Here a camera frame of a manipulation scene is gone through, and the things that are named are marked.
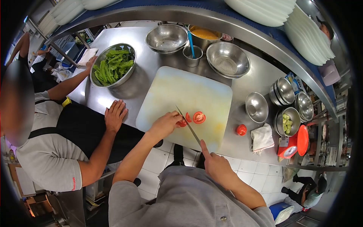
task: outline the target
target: yellow tag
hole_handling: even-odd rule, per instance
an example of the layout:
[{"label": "yellow tag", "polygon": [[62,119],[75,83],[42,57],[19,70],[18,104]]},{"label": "yellow tag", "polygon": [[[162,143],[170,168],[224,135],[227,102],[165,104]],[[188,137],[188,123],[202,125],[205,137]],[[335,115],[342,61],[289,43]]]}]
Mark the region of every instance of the yellow tag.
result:
[{"label": "yellow tag", "polygon": [[67,99],[62,103],[62,106],[65,107],[66,105],[72,103],[72,101],[70,100],[70,98],[67,97]]}]

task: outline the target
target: halved tomato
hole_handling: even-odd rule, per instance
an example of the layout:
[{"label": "halved tomato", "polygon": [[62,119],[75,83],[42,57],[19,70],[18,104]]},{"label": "halved tomato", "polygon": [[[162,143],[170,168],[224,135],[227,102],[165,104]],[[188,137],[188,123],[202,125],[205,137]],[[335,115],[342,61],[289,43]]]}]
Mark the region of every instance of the halved tomato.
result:
[{"label": "halved tomato", "polygon": [[192,122],[192,119],[190,118],[190,116],[189,116],[189,113],[187,112],[186,114],[185,114],[185,119],[187,120],[187,122]]},{"label": "halved tomato", "polygon": [[195,124],[201,124],[205,121],[205,115],[201,111],[195,112],[193,121]]},{"label": "halved tomato", "polygon": [[185,119],[183,118],[183,120],[181,121],[178,121],[177,124],[180,126],[180,127],[185,127],[187,126],[187,122],[185,121]]}]

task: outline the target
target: cutting board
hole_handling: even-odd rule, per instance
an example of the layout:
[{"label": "cutting board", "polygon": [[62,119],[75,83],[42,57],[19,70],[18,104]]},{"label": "cutting board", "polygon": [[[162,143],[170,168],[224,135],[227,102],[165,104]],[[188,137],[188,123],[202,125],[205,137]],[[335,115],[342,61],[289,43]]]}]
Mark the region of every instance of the cutting board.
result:
[{"label": "cutting board", "polygon": [[[220,82],[180,69],[163,66],[158,69],[136,118],[136,127],[146,132],[159,117],[177,110],[191,117],[197,111],[205,114],[201,124],[189,123],[199,139],[204,139],[209,152],[217,152],[223,139],[232,89]],[[176,128],[166,140],[201,151],[188,126]]]}]

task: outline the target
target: knife blade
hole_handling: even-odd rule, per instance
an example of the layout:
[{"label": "knife blade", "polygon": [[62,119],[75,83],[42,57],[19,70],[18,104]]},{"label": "knife blade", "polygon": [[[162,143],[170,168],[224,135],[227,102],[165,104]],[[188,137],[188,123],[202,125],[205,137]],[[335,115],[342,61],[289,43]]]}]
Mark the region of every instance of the knife blade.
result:
[{"label": "knife blade", "polygon": [[190,126],[190,125],[189,125],[189,123],[188,123],[187,119],[185,119],[184,114],[182,114],[182,112],[181,112],[181,111],[180,111],[180,109],[177,107],[177,105],[175,105],[175,106],[176,106],[176,108],[178,109],[179,114],[183,116],[183,118],[184,118],[185,122],[187,123],[187,126],[189,127],[190,131],[191,131],[191,132],[192,132],[192,134],[194,135],[194,138],[197,140],[198,144],[200,145],[200,140],[199,140],[199,138],[198,138],[197,134],[195,134],[194,130],[192,129],[192,126]]}]

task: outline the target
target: bowl of lettuce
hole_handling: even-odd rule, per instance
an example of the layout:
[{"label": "bowl of lettuce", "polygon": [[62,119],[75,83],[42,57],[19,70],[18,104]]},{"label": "bowl of lettuce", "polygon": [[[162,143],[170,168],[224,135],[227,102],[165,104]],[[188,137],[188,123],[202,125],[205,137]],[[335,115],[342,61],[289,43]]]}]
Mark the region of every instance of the bowl of lettuce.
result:
[{"label": "bowl of lettuce", "polygon": [[91,82],[98,88],[114,88],[125,83],[135,69],[136,51],[126,43],[110,46],[95,60]]}]

